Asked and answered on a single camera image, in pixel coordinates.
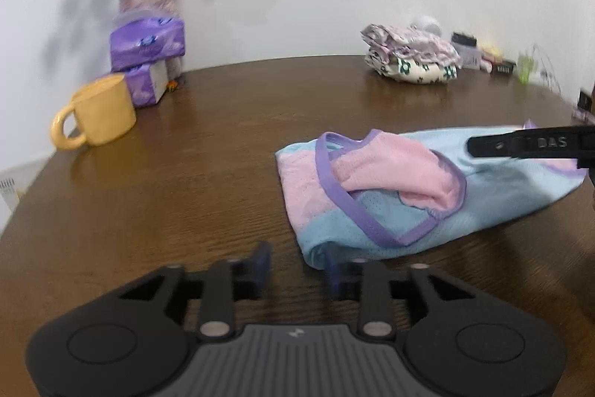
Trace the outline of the purple textured vase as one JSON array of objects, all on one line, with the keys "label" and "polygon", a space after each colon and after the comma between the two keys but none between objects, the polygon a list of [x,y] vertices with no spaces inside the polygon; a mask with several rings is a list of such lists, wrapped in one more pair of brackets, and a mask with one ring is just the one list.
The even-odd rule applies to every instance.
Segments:
[{"label": "purple textured vase", "polygon": [[[119,0],[119,6],[120,13],[115,19],[114,29],[135,19],[145,17],[178,17],[181,19],[179,9],[177,9],[177,0]],[[164,61],[168,79],[170,81],[177,80],[181,76],[183,57],[172,57]]]}]

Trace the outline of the lower purple tissue pack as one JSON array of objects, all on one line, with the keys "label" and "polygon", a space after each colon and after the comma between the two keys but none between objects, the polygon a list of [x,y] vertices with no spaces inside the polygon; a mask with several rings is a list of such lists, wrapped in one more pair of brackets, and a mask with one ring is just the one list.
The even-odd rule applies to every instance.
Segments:
[{"label": "lower purple tissue pack", "polygon": [[135,108],[156,105],[163,97],[168,83],[164,60],[129,68],[125,70],[124,77]]}]

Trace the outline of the pink blue mesh vest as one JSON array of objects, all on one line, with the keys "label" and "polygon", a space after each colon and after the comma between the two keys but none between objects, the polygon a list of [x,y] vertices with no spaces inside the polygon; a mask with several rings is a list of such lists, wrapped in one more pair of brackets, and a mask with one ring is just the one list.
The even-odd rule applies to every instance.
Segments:
[{"label": "pink blue mesh vest", "polygon": [[582,185],[587,172],[572,159],[468,153],[469,138],[508,130],[373,129],[361,140],[326,132],[278,150],[285,209],[303,259],[323,268],[328,244],[345,260],[412,255],[539,211]]}]

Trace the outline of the folded pink floral garment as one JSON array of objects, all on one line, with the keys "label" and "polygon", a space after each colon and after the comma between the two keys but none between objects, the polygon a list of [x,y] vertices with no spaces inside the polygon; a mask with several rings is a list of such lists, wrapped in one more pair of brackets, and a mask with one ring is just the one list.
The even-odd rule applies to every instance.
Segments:
[{"label": "folded pink floral garment", "polygon": [[449,41],[425,30],[369,24],[360,34],[369,50],[384,64],[389,64],[393,58],[399,58],[419,64],[462,67],[456,48]]}]

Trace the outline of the green spray bottle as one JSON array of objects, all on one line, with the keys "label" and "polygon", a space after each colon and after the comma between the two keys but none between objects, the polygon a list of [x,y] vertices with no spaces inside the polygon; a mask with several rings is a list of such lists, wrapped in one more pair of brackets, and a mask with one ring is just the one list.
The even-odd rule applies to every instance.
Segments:
[{"label": "green spray bottle", "polygon": [[516,77],[522,84],[528,84],[530,82],[530,76],[536,66],[536,60],[530,54],[520,53],[518,55],[516,64]]}]

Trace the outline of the purple tissue pack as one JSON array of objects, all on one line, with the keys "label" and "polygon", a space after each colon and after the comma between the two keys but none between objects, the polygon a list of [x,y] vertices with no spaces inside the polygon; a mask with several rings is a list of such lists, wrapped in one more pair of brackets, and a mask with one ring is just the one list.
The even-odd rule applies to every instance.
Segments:
[{"label": "purple tissue pack", "polygon": [[186,54],[184,21],[145,17],[115,28],[109,37],[112,70],[127,70]]},{"label": "purple tissue pack", "polygon": [[124,77],[135,108],[156,105],[163,97],[168,83],[164,60],[129,68],[125,70]]}]

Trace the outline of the yellow ceramic mug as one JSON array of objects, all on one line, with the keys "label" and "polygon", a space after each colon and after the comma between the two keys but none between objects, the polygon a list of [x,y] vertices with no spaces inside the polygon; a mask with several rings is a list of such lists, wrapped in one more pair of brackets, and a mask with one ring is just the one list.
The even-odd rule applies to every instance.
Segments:
[{"label": "yellow ceramic mug", "polygon": [[59,150],[100,146],[129,132],[136,123],[124,74],[109,74],[72,95],[51,122],[51,141]]}]

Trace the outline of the black phone holder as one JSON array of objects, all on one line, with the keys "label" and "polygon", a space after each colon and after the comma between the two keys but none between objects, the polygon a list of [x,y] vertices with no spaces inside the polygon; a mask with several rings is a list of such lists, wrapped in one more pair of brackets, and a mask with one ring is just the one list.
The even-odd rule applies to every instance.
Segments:
[{"label": "black phone holder", "polygon": [[577,102],[577,108],[584,111],[591,113],[594,106],[593,97],[587,91],[581,90],[579,92],[579,98]]}]

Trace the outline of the black charger on tin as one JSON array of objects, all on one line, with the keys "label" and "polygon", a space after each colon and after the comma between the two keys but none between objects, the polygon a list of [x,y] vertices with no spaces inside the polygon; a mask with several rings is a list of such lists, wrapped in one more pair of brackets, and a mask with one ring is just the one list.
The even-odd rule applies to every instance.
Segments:
[{"label": "black charger on tin", "polygon": [[451,43],[465,45],[469,47],[477,46],[477,38],[473,35],[463,32],[453,32],[451,36]]}]

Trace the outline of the white astronaut speaker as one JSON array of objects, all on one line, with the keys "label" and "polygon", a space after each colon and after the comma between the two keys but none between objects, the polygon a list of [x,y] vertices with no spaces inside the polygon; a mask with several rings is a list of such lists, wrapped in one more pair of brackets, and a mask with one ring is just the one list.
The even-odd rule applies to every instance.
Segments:
[{"label": "white astronaut speaker", "polygon": [[411,20],[411,28],[422,30],[433,35],[442,36],[442,27],[439,21],[429,15],[420,15]]}]

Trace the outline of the black red gift box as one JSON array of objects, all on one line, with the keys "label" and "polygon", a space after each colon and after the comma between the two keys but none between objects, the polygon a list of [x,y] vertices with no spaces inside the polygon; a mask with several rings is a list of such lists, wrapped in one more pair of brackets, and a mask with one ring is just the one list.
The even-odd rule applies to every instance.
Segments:
[{"label": "black red gift box", "polygon": [[490,61],[481,60],[480,68],[486,73],[496,74],[497,76],[511,77],[514,73],[516,63],[510,60]]}]

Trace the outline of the folded green flower garment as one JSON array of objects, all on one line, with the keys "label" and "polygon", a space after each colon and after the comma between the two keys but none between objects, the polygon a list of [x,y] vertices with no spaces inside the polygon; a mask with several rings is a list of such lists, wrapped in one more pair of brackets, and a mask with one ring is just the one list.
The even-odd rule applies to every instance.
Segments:
[{"label": "folded green flower garment", "polygon": [[455,65],[441,67],[439,64],[421,64],[415,60],[391,57],[387,63],[380,55],[369,50],[364,57],[365,64],[380,74],[399,83],[407,84],[448,84],[458,77]]}]

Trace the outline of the upper purple tissue pack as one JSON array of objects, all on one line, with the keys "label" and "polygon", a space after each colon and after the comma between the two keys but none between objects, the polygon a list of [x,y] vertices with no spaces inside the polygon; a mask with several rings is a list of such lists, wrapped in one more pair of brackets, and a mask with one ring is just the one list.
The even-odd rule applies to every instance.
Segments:
[{"label": "upper purple tissue pack", "polygon": [[127,70],[186,54],[184,21],[145,17],[115,28],[109,37],[112,70]]}]

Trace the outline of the yellow sticky note stack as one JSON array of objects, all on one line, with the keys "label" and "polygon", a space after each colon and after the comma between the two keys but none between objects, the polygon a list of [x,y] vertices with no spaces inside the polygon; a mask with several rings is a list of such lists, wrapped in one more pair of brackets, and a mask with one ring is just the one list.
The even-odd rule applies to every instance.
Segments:
[{"label": "yellow sticky note stack", "polygon": [[500,63],[503,59],[502,51],[494,45],[482,45],[480,47],[482,57],[491,63]]}]

